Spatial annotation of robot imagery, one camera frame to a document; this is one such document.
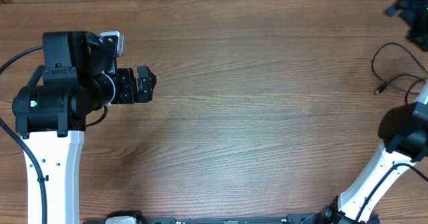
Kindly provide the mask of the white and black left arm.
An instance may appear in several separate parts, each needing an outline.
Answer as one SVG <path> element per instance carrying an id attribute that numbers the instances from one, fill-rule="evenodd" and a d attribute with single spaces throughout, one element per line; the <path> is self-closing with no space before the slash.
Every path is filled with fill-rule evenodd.
<path id="1" fill-rule="evenodd" d="M 44 63 L 12 103 L 24 147 L 29 223 L 79 223 L 80 157 L 86 117 L 112 104 L 147 103 L 157 78 L 147 66 L 119 68 L 117 31 L 47 32 Z"/>

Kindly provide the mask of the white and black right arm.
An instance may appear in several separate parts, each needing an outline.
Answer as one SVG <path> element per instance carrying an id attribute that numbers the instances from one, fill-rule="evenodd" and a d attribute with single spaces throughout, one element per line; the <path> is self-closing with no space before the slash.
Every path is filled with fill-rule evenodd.
<path id="1" fill-rule="evenodd" d="M 409 26 L 406 38 L 427 52 L 427 0 L 396 0 L 385 9 L 385 15 L 389 17 L 398 12 L 399 17 Z M 372 214 L 372 210 L 403 173 L 410 169 L 427 181 L 427 176 L 415 168 L 417 162 L 427 157 L 427 77 L 399 74 L 390 80 L 382 79 L 375 72 L 374 60 L 380 50 L 388 45 L 405 50 L 427 74 L 427 68 L 399 43 L 389 42 L 377 50 L 371 61 L 371 70 L 383 85 L 376 89 L 375 94 L 379 95 L 388 86 L 400 89 L 392 84 L 397 78 L 415 78 L 409 89 L 400 89 L 405 92 L 405 104 L 384 115 L 378 129 L 380 144 L 353 184 L 336 196 L 331 204 L 301 223 L 381 223 L 379 216 Z M 412 92 L 419 83 L 424 83 L 423 89 L 419 93 Z M 411 93 L 417 95 L 414 102 L 409 101 Z"/>

